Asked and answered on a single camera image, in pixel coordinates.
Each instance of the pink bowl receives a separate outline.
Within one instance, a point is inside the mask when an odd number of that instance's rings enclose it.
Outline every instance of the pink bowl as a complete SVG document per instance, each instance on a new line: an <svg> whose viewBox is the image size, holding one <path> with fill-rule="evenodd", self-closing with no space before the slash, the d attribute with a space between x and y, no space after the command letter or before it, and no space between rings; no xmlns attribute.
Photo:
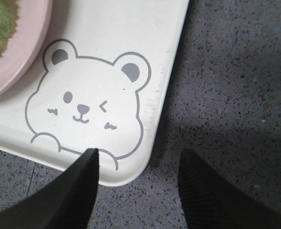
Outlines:
<svg viewBox="0 0 281 229"><path fill-rule="evenodd" d="M18 0L16 32L0 57L0 94L30 67L47 33L52 0Z"/></svg>

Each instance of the cartoon bear face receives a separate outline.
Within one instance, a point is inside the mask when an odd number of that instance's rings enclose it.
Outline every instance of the cartoon bear face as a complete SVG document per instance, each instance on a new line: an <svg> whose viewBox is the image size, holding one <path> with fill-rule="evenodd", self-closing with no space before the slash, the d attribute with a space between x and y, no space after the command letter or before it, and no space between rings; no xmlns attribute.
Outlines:
<svg viewBox="0 0 281 229"><path fill-rule="evenodd" d="M46 73L25 108L32 139L52 137L59 151L98 148L117 160L133 154L143 137L138 92L150 80L148 61L126 52L109 62L78 56L68 40L44 51Z"/></svg>

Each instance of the gray terrazzo floor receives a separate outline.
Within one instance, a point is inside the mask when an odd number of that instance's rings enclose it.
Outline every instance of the gray terrazzo floor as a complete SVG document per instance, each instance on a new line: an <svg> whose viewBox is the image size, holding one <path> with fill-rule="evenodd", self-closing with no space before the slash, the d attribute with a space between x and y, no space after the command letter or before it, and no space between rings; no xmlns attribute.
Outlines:
<svg viewBox="0 0 281 229"><path fill-rule="evenodd" d="M149 165L99 186L90 228L186 228L186 147L281 213L281 0L191 0ZM59 174L0 151L0 211Z"/></svg>

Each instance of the bear nose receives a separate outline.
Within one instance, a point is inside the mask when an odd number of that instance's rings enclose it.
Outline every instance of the bear nose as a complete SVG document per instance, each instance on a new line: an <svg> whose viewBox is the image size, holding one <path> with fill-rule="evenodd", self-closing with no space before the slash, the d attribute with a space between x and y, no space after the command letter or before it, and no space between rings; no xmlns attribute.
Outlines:
<svg viewBox="0 0 281 229"><path fill-rule="evenodd" d="M83 105L83 104L79 104L77 106L78 112L82 115L86 114L87 112L89 112L89 106Z"/></svg>

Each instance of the bear eye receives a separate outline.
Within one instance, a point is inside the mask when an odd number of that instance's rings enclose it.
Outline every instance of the bear eye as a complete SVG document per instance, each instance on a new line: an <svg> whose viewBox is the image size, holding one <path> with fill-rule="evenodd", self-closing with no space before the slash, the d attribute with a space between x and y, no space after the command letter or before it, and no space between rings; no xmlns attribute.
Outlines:
<svg viewBox="0 0 281 229"><path fill-rule="evenodd" d="M104 113L107 112L107 110L103 107L106 103L107 103L107 100L106 100L106 101L103 101L102 104L99 105L100 109L101 109Z"/></svg>
<svg viewBox="0 0 281 229"><path fill-rule="evenodd" d="M73 100L73 94L71 92L65 92L63 100L66 104L70 103Z"/></svg>

